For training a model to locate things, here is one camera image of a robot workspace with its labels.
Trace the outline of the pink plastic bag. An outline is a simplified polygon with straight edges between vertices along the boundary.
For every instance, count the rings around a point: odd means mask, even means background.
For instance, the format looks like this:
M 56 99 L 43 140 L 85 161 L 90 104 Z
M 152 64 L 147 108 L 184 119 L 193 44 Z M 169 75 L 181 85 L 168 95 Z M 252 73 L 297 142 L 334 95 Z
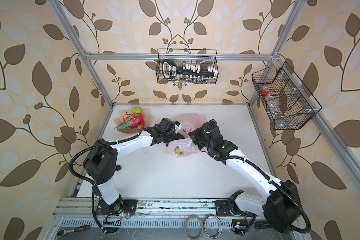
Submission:
M 187 114 L 182 115 L 178 118 L 178 122 L 181 124 L 179 133 L 182 134 L 185 138 L 182 140 L 175 140 L 169 143 L 167 152 L 175 158 L 187 157 L 189 155 L 198 153 L 200 150 L 193 143 L 188 133 L 193 132 L 197 128 L 200 128 L 204 123 L 207 122 L 205 115 L 196 115 L 196 114 Z M 174 149 L 179 147 L 184 151 L 184 155 L 177 156 L 174 153 Z

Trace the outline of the green wrinkled fruit back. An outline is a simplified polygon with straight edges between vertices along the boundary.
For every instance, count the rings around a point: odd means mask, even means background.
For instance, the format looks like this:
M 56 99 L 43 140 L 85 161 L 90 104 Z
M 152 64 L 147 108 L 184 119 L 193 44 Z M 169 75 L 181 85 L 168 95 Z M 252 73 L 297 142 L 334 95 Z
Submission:
M 132 108 L 131 112 L 133 115 L 141 115 L 143 111 L 140 107 L 134 107 Z

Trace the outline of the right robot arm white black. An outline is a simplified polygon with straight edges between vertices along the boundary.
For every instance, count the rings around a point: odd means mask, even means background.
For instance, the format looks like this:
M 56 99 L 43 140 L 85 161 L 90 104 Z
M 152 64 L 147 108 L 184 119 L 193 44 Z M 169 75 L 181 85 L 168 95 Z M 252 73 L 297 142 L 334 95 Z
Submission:
M 238 146 L 223 138 L 215 120 L 190 132 L 189 137 L 199 150 L 206 148 L 211 158 L 237 171 L 260 193 L 259 197 L 245 192 L 233 196 L 239 211 L 264 217 L 280 233 L 308 234 L 311 231 L 311 222 L 303 210 L 296 185 L 291 181 L 283 182 L 250 161 Z

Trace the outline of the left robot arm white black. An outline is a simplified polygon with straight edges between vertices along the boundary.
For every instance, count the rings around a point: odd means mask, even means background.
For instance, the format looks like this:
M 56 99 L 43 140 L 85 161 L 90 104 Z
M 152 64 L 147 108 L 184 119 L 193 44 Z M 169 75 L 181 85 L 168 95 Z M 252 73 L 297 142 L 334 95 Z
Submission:
M 174 140 L 183 139 L 179 133 L 181 124 L 163 118 L 160 123 L 153 127 L 140 129 L 131 137 L 116 141 L 100 139 L 97 144 L 77 153 L 69 162 L 70 173 L 92 186 L 92 193 L 102 200 L 109 214 L 116 214 L 125 210 L 122 196 L 117 190 L 113 180 L 117 161 L 137 150 L 164 143 L 168 145 Z M 88 176 L 84 176 L 74 170 L 76 160 L 88 154 L 83 162 L 83 168 Z

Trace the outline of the pink fruit plate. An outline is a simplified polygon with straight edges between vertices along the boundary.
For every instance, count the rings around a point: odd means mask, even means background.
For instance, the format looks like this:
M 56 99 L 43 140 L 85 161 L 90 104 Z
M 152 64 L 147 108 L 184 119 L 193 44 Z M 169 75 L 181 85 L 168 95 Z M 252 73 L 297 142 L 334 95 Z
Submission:
M 131 110 L 122 111 L 120 117 L 115 119 L 115 129 L 124 134 L 136 134 L 147 127 L 150 120 L 151 116 L 146 109 L 133 107 Z

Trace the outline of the red dragon fruit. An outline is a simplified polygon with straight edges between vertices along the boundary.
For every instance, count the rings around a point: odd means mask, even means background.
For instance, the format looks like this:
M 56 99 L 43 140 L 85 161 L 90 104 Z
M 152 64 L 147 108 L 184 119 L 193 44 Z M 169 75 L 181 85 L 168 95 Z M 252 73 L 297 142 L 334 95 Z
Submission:
M 117 126 L 117 130 L 141 129 L 144 127 L 143 115 L 124 115 L 124 121 Z

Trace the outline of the black socket tool set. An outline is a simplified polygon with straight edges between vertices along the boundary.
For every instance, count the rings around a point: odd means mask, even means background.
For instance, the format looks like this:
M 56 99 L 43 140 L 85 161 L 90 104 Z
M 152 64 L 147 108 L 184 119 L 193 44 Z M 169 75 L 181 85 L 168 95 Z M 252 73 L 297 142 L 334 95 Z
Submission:
M 211 66 L 208 66 L 206 70 L 202 69 L 201 65 L 186 64 L 183 67 L 178 67 L 172 60 L 163 60 L 161 71 L 166 79 L 217 79 L 219 75 L 218 70 Z

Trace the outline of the red capped plastic bottle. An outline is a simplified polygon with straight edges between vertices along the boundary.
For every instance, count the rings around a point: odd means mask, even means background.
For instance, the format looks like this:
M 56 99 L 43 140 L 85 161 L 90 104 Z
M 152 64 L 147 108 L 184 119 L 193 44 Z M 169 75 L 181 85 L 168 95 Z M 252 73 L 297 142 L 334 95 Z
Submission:
M 266 109 L 270 111 L 283 111 L 280 96 L 272 95 L 269 87 L 261 87 L 261 94 L 265 100 Z

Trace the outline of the tape roll right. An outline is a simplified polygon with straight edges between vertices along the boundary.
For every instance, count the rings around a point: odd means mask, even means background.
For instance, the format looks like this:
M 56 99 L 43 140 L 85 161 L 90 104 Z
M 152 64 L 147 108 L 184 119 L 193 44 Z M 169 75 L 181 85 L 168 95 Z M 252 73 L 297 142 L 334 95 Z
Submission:
M 215 215 L 209 215 L 204 222 L 204 232 L 208 238 L 217 240 L 223 232 L 222 221 Z

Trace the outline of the tape roll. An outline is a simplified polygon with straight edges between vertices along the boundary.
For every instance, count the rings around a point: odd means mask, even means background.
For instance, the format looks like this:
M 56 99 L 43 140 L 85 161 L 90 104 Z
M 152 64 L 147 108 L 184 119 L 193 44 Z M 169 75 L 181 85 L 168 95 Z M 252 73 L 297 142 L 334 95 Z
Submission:
M 189 230 L 200 229 L 200 233 L 197 236 L 191 236 Z M 200 240 L 204 235 L 204 223 L 197 216 L 190 216 L 184 223 L 184 232 L 188 240 Z
M 204 232 L 208 238 L 217 240 L 223 232 L 222 221 L 215 215 L 209 215 L 204 222 Z

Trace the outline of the tape roll left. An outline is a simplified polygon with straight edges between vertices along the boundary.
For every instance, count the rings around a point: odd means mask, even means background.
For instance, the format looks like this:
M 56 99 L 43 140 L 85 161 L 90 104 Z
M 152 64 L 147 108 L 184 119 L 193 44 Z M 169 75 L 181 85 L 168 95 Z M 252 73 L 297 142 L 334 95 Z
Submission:
M 200 233 L 197 236 L 191 236 L 189 230 L 200 229 Z M 190 216 L 184 223 L 184 232 L 188 240 L 200 240 L 204 235 L 204 223 L 197 216 Z

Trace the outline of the red handled ratchet wrench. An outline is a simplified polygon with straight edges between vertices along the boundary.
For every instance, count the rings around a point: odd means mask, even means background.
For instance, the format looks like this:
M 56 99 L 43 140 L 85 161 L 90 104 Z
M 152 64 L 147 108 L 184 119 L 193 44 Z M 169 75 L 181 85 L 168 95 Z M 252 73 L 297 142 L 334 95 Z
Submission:
M 90 225 L 83 225 L 83 226 L 79 226 L 77 228 L 74 228 L 74 229 L 71 229 L 71 230 L 59 230 L 56 234 L 56 237 L 57 238 L 61 238 L 67 234 L 70 234 L 70 233 L 77 233 L 77 232 L 83 232 L 83 231 L 86 231 L 90 228 Z

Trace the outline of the aluminium frame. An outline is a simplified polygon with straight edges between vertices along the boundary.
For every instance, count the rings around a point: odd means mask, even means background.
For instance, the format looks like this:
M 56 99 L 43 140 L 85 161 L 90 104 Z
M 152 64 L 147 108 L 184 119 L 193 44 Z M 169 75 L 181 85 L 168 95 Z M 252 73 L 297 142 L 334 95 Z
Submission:
M 76 32 L 71 25 L 67 15 L 63 10 L 63 4 L 60 1 L 48 1 L 48 4 L 55 14 L 56 18 L 62 25 L 65 33 L 68 35 L 75 51 L 78 53 L 79 58 L 83 61 L 84 67 L 89 71 L 90 76 L 92 77 L 95 86 L 99 89 L 100 93 L 105 96 L 105 102 L 110 106 L 110 110 L 108 110 L 107 115 L 110 116 L 113 112 L 113 108 L 115 106 L 114 101 L 111 99 L 107 88 L 99 77 L 97 73 L 93 61 L 94 60 L 112 60 L 112 61 L 142 61 L 142 60 L 157 60 L 157 69 L 162 65 L 162 61 L 164 60 L 190 60 L 191 57 L 194 57 L 195 60 L 201 60 L 205 57 L 211 58 L 213 61 L 266 61 L 267 67 L 277 67 L 285 73 L 289 80 L 295 85 L 296 90 L 299 92 L 300 97 L 298 98 L 298 103 L 306 102 L 309 108 L 305 109 L 305 113 L 308 114 L 307 121 L 313 121 L 315 126 L 318 128 L 322 136 L 327 141 L 328 145 L 337 155 L 337 157 L 342 161 L 344 167 L 346 168 L 348 174 L 353 179 L 354 183 L 360 190 L 360 164 L 357 163 L 356 157 L 351 151 L 346 147 L 345 143 L 341 140 L 340 136 L 336 133 L 334 129 L 330 126 L 329 122 L 325 120 L 324 115 L 320 113 L 322 108 L 318 99 L 313 94 L 307 95 L 307 93 L 303 90 L 303 86 L 305 85 L 300 79 L 300 77 L 296 74 L 296 72 L 292 71 L 292 67 L 287 63 L 283 63 L 280 60 L 280 52 L 283 47 L 282 41 L 287 37 L 287 33 L 290 32 L 292 26 L 296 23 L 298 17 L 303 11 L 304 4 L 306 1 L 297 1 L 292 8 L 292 12 L 288 17 L 285 28 L 282 30 L 280 38 L 276 44 L 275 50 L 267 55 L 267 54 L 253 54 L 253 55 L 241 55 L 241 54 L 192 54 L 190 52 L 181 53 L 170 53 L 169 51 L 165 51 L 163 54 L 94 54 L 88 53 L 84 49 L 79 37 L 76 35 Z

